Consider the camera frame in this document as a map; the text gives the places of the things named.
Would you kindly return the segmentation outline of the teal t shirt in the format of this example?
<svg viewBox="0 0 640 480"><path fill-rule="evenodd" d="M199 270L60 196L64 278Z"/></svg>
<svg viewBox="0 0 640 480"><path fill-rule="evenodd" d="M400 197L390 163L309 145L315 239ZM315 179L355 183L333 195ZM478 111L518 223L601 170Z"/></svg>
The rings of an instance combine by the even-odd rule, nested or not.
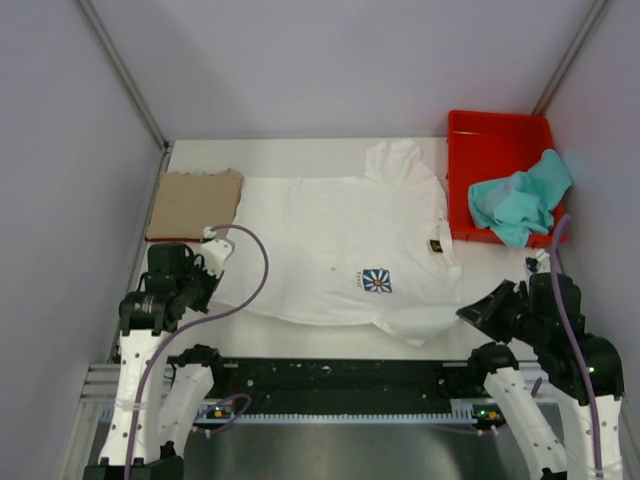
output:
<svg viewBox="0 0 640 480"><path fill-rule="evenodd" d="M511 248L524 248L531 235L551 232L553 211L571 186L559 154L546 149L526 171L471 185L468 207L476 227L491 230Z"/></svg>

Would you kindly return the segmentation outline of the white t shirt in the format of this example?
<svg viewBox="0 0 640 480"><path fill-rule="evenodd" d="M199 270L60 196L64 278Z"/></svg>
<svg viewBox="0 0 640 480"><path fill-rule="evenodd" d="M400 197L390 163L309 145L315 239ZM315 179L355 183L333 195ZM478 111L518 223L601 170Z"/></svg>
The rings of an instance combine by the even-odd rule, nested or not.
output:
<svg viewBox="0 0 640 480"><path fill-rule="evenodd" d="M360 176L245 180L215 299L315 326L373 324L422 344L455 324L462 269L436 174L411 140Z"/></svg>

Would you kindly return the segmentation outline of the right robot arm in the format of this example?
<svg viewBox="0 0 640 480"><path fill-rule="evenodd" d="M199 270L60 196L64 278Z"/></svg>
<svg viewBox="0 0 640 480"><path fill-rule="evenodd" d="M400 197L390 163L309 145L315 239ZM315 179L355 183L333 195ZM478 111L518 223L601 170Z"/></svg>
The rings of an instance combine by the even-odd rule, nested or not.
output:
<svg viewBox="0 0 640 480"><path fill-rule="evenodd" d="M621 358L613 344L585 330L581 291L563 274L503 281L457 316L490 338L474 349L466 380L489 395L512 431L532 479L620 479ZM529 345L560 411L557 436L525 384L508 347Z"/></svg>

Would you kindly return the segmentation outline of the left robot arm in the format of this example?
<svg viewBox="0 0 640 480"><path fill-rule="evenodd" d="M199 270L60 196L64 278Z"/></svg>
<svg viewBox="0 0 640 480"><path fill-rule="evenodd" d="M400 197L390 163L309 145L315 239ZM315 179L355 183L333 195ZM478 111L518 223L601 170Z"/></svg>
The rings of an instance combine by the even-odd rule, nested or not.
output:
<svg viewBox="0 0 640 480"><path fill-rule="evenodd" d="M147 270L118 309L120 372L110 429L86 479L181 479L184 447L205 396L226 387L218 352L180 332L188 311L206 313L232 255L214 238L192 249L160 243L147 251Z"/></svg>

